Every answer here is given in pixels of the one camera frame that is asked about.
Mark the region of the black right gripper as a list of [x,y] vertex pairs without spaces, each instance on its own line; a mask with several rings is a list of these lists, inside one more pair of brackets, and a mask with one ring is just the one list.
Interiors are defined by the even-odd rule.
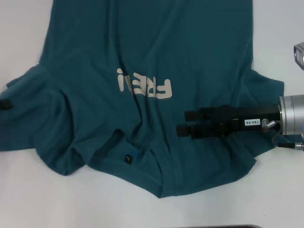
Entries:
[[179,124],[178,137],[202,139],[227,136],[239,131],[267,132],[280,121],[278,105],[257,107],[204,107],[185,112],[185,121],[217,120],[217,124]]

